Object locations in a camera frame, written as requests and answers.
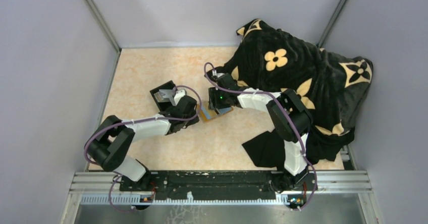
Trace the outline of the blue credit card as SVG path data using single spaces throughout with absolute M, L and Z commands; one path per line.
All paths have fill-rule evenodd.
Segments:
M 200 117 L 204 122 L 211 121 L 233 111 L 232 107 L 222 109 L 209 109 L 207 106 L 201 108 Z

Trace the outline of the black plastic box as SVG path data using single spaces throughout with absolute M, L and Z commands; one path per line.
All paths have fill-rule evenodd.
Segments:
M 175 87 L 176 84 L 170 80 L 149 91 L 159 111 L 166 111 L 169 107 L 176 106 L 173 92 Z

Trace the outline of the white card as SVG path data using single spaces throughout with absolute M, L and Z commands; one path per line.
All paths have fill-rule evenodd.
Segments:
M 154 96 L 159 103 L 170 102 L 172 104 L 175 91 L 174 89 L 160 89 Z

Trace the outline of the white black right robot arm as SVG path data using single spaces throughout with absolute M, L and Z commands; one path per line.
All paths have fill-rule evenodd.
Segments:
M 293 90 L 266 92 L 248 86 L 239 86 L 228 73 L 212 69 L 205 76 L 209 88 L 209 109 L 239 107 L 269 114 L 274 132 L 280 138 L 281 152 L 277 169 L 284 172 L 287 188 L 297 190 L 308 174 L 306 141 L 313 117 Z

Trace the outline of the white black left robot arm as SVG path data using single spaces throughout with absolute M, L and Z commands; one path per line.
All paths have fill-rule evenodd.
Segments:
M 111 115 L 88 140 L 85 154 L 105 172 L 115 172 L 128 182 L 130 186 L 125 187 L 125 191 L 148 190 L 153 180 L 151 172 L 128 155 L 131 144 L 149 137 L 176 133 L 198 121 L 197 101 L 187 95 L 151 118 L 125 121 Z

